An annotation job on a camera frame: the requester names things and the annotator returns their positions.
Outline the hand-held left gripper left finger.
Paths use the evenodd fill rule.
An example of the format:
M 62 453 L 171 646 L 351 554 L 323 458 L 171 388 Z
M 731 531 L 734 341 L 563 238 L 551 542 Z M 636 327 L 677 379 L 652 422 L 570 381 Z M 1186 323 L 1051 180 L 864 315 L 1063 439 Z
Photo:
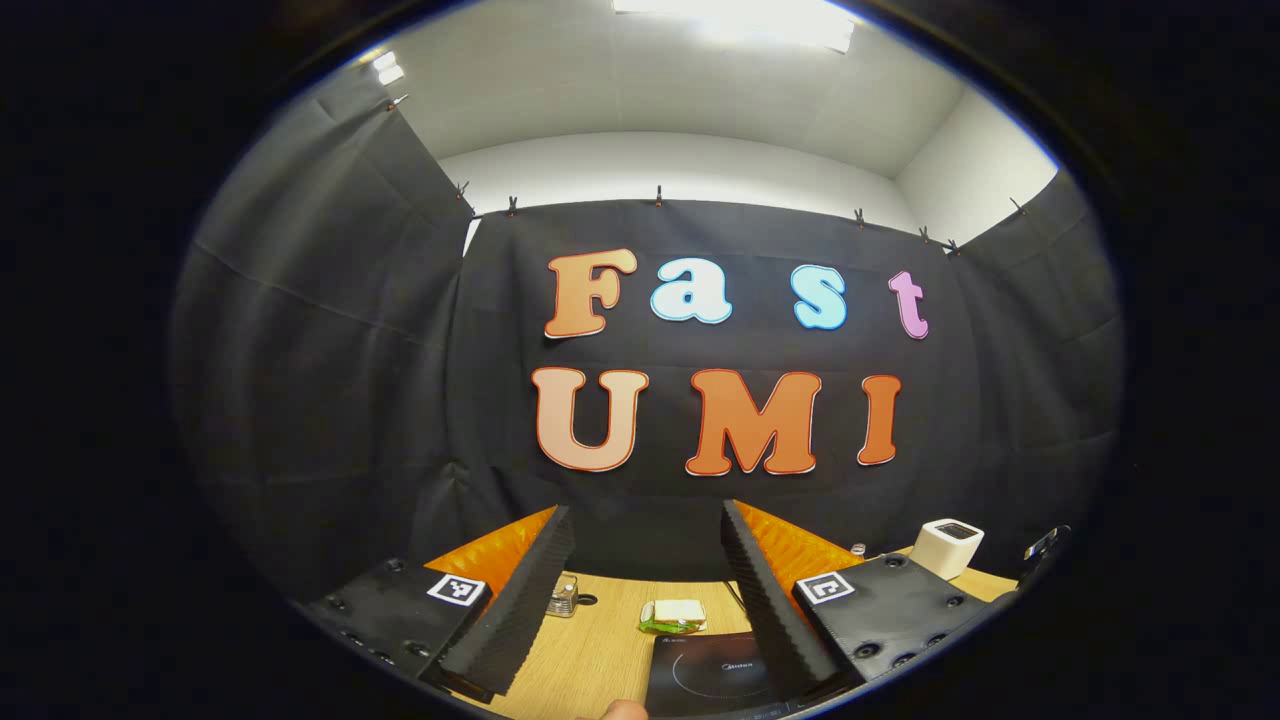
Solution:
M 296 609 L 399 678 L 488 705 L 529 657 L 573 548 L 572 511 L 553 505 L 428 562 L 384 559 Z

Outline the white toaster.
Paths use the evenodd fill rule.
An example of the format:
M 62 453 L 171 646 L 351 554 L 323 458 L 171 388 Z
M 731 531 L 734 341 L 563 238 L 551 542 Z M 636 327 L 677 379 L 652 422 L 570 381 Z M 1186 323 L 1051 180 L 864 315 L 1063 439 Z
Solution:
M 986 533 L 955 519 L 940 519 L 922 525 L 909 557 L 943 580 L 959 578 L 974 559 Z

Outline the sandwich with lettuce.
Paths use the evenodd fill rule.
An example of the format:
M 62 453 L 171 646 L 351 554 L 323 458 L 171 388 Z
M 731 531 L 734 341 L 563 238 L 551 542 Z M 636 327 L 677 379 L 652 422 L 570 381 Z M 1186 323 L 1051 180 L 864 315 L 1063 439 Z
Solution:
M 707 629 L 707 611 L 699 600 L 652 600 L 645 602 L 637 629 L 654 635 L 686 635 Z

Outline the black backdrop cloth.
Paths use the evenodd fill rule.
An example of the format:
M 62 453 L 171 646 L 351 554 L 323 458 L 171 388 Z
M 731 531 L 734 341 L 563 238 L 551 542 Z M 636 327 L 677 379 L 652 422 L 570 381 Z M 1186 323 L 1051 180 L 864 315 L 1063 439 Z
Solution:
M 470 220 L 348 69 L 270 119 L 195 234 L 177 420 L 297 600 L 554 505 L 575 571 L 726 580 L 727 498 L 873 551 L 955 518 L 1012 577 L 1108 465 L 1126 324 L 1066 176 L 954 254 L 736 202 Z

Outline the row of black cloth clips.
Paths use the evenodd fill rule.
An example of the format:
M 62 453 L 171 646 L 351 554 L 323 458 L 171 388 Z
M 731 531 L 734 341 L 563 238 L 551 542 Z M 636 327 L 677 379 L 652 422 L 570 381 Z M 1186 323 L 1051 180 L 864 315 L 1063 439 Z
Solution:
M 887 177 L 781 146 L 707 135 L 605 132 L 502 143 L 440 160 L 475 215 L 566 202 L 739 202 L 842 217 L 966 243 L 1037 196 L 1059 164 L 1011 117 L 966 91 Z

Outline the black induction cooktop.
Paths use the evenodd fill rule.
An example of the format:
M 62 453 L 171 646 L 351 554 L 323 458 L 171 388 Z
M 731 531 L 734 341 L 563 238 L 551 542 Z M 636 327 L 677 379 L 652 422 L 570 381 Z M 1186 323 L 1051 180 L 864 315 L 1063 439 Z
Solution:
M 778 720 L 794 712 L 774 692 L 750 632 L 657 637 L 644 705 L 650 720 Z

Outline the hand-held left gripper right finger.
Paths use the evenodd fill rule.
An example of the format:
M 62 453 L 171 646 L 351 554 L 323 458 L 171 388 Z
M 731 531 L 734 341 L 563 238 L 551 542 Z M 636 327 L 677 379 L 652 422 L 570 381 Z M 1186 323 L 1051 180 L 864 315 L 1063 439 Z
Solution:
M 722 546 L 772 687 L 818 701 L 893 676 L 1012 602 L 969 593 L 905 553 L 860 559 L 737 500 Z

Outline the ceiling light panel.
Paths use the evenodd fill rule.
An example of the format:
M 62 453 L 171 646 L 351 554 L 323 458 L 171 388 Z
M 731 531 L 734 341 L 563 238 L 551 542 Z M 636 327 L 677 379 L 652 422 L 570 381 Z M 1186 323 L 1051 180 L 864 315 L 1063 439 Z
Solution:
M 800 44 L 845 54 L 855 13 L 829 0 L 611 0 L 620 14 L 680 18 L 712 35 Z

